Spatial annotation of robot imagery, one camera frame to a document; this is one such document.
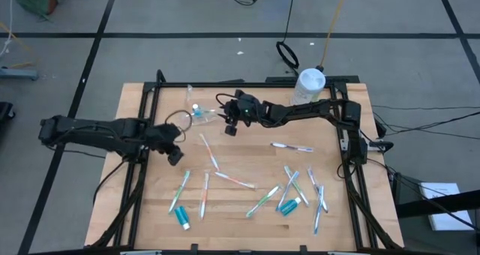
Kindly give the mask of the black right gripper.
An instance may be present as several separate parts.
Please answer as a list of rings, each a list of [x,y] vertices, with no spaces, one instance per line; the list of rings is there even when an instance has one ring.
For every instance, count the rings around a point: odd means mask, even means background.
[[[262,104],[253,95],[246,94],[242,90],[236,90],[232,99],[220,105],[219,109],[224,111],[224,115],[218,114],[218,116],[227,124],[225,133],[232,137],[236,135],[238,122],[243,122],[247,127],[252,122],[262,123]]]

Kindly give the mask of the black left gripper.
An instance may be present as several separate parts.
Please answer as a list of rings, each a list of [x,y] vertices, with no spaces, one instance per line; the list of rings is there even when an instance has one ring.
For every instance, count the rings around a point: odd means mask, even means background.
[[[184,156],[175,143],[181,134],[181,130],[172,123],[151,126],[145,130],[144,144],[153,151],[166,154],[169,164],[175,166]]]

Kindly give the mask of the orange white toothbrush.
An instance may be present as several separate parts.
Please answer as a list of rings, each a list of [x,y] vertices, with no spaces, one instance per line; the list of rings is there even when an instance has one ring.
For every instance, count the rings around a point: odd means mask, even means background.
[[[199,204],[199,219],[203,220],[206,213],[206,201],[208,196],[208,188],[209,188],[209,173],[206,172],[204,174],[204,184],[201,193],[201,200]]]
[[[203,141],[205,147],[207,148],[207,151],[208,151],[210,160],[211,160],[214,168],[216,169],[216,171],[220,171],[220,168],[219,168],[219,166],[218,166],[218,162],[217,162],[215,156],[213,155],[212,150],[211,150],[211,148],[210,148],[210,146],[209,146],[206,138],[204,137],[204,135],[203,135],[202,133],[199,134],[199,137],[201,138],[201,140]]]
[[[219,176],[219,177],[223,178],[223,179],[226,179],[226,180],[229,180],[229,181],[231,181],[231,182],[234,182],[234,183],[236,183],[236,184],[238,184],[238,185],[241,185],[241,186],[243,186],[243,187],[245,187],[245,188],[256,189],[256,185],[255,185],[255,184],[251,184],[251,183],[247,183],[247,182],[240,181],[240,180],[238,180],[238,179],[236,179],[236,178],[233,178],[233,177],[231,177],[231,176],[228,176],[228,175],[226,175],[226,174],[224,174],[224,173],[222,173],[222,172],[216,171],[216,172],[214,172],[214,174],[215,174],[216,176]]]

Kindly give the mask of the green white toothbrush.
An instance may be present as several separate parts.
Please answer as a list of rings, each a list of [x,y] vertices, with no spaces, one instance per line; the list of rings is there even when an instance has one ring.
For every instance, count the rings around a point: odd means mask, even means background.
[[[251,208],[250,210],[247,211],[246,217],[251,218],[267,201],[269,201],[280,189],[282,186],[280,184],[277,184],[274,186],[266,195],[264,195],[258,203]]]
[[[304,204],[308,207],[309,206],[309,202],[308,202],[308,199],[307,197],[305,196],[305,193],[304,191],[301,189],[299,183],[297,182],[296,179],[293,178],[293,175],[294,173],[291,171],[291,169],[288,167],[288,166],[285,166],[284,167],[284,170],[285,170],[285,173],[288,175],[289,177],[289,182],[290,182],[290,185],[293,186],[297,193],[299,194],[299,196],[301,197],[301,200],[304,202]]]
[[[179,200],[179,197],[181,196],[182,194],[182,191],[184,190],[187,182],[188,182],[188,179],[190,178],[190,174],[191,174],[191,171],[190,170],[187,170],[185,173],[184,173],[184,177],[183,177],[183,180],[182,180],[182,183],[181,185],[178,187],[177,191],[175,192],[175,196],[173,197],[172,199],[172,202],[169,206],[169,210],[168,210],[168,213],[170,214],[175,206],[176,206],[176,203],[178,202]]]

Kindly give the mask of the blue white toothbrush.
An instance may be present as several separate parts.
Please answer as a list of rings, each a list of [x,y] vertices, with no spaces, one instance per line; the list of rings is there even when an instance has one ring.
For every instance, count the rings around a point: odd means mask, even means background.
[[[284,189],[284,192],[282,194],[282,197],[280,198],[279,203],[277,204],[276,211],[279,212],[281,210],[281,206],[283,205],[283,202],[289,192],[290,187],[292,186],[293,182],[297,179],[299,176],[299,171],[295,171],[291,177],[289,177],[289,181]]]
[[[280,143],[280,142],[271,142],[270,145],[274,146],[276,148],[291,149],[291,150],[295,150],[295,151],[299,151],[299,152],[309,152],[309,153],[311,153],[311,152],[314,151],[313,148],[295,146],[295,145],[287,145],[287,144],[283,144],[283,143]]]
[[[308,173],[308,175],[309,175],[309,178],[310,178],[310,180],[311,180],[311,182],[312,182],[312,185],[313,185],[314,189],[316,190],[317,194],[322,197],[322,196],[323,196],[323,193],[320,191],[321,185],[320,185],[319,182],[317,181],[317,179],[316,179],[316,177],[315,177],[315,175],[314,175],[314,171],[312,170],[312,168],[311,168],[310,166],[307,168],[307,173]],[[322,201],[322,208],[323,208],[323,210],[324,210],[326,213],[329,212],[329,208],[328,208],[328,206],[327,206],[327,204],[326,204],[325,201]]]
[[[313,234],[317,235],[319,231],[319,225],[320,225],[320,215],[323,210],[323,204],[324,204],[324,187],[318,185],[316,187],[317,193],[318,193],[318,206],[316,209],[316,214],[315,214],[315,219],[314,219],[314,228],[313,228]]]

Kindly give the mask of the clear acrylic organizer holder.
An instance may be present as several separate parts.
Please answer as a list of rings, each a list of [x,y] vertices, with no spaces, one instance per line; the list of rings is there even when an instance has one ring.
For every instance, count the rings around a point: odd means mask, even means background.
[[[192,112],[192,104],[199,104],[203,111],[204,117],[201,119],[195,119]],[[213,122],[217,118],[217,113],[215,109],[208,108],[207,106],[202,106],[200,102],[194,98],[194,87],[191,84],[187,84],[187,90],[185,94],[185,107],[187,111],[190,112],[192,118],[192,125],[204,125],[209,122]]]

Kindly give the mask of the white wipes canister green label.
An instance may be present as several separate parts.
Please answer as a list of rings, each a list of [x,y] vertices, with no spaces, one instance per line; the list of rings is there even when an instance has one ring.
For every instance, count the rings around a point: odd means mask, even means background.
[[[290,104],[300,105],[318,101],[325,85],[326,76],[322,71],[316,68],[303,70],[296,81]]]

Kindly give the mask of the grey blue floor bar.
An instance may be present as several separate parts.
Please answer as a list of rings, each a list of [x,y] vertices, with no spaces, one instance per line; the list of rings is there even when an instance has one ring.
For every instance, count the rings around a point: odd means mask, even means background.
[[[36,70],[12,69],[0,67],[0,79],[32,80],[38,79]]]

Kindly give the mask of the black floor object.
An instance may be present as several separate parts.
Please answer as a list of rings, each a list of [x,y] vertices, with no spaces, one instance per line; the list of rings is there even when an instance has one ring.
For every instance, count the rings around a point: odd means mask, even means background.
[[[0,124],[13,119],[15,116],[13,104],[0,101]]]

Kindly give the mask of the white paper booklet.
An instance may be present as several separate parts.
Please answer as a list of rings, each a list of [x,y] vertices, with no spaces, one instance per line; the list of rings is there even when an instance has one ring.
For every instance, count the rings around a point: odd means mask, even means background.
[[[454,182],[420,182],[419,186],[421,194],[429,200],[460,193],[458,185]],[[473,223],[467,210],[452,211],[451,208],[440,202],[437,204],[449,210],[451,214],[428,215],[433,231],[473,231]]]

